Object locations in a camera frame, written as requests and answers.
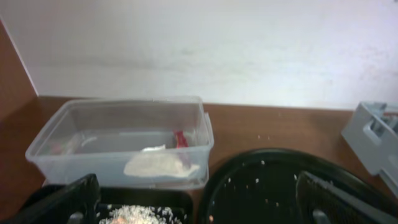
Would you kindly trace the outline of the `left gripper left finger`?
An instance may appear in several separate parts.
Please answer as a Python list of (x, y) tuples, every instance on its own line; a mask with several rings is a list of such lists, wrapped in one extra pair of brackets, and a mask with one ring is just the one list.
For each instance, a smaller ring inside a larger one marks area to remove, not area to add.
[(68, 185), (46, 185), (34, 192), (13, 216), (1, 223), (68, 223), (71, 215), (83, 215), (82, 223), (96, 223), (100, 186), (95, 174)]

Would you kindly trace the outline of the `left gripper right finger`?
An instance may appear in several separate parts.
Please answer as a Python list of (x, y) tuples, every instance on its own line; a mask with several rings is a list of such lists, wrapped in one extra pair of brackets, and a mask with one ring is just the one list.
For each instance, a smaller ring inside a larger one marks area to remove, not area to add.
[(394, 217), (303, 171), (297, 177), (296, 201), (304, 223), (394, 224)]

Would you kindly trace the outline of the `white napkin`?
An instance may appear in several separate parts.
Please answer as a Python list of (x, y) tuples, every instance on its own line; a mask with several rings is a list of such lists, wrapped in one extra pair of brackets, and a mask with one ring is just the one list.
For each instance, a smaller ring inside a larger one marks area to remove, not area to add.
[(186, 178), (198, 172), (201, 166), (192, 162), (186, 152), (167, 152), (165, 145), (144, 148), (131, 157), (124, 174), (134, 177)]

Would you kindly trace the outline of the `red snack wrapper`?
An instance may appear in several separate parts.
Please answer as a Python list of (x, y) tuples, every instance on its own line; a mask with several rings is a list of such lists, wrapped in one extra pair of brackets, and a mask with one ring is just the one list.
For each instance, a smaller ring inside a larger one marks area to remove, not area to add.
[[(176, 148), (177, 149), (183, 149), (188, 147), (188, 142), (187, 139), (184, 136), (183, 131), (175, 131), (174, 132), (175, 136), (175, 141), (176, 141)], [(179, 152), (178, 154), (182, 164), (184, 167), (190, 168), (191, 162), (190, 162), (190, 157), (186, 152)]]

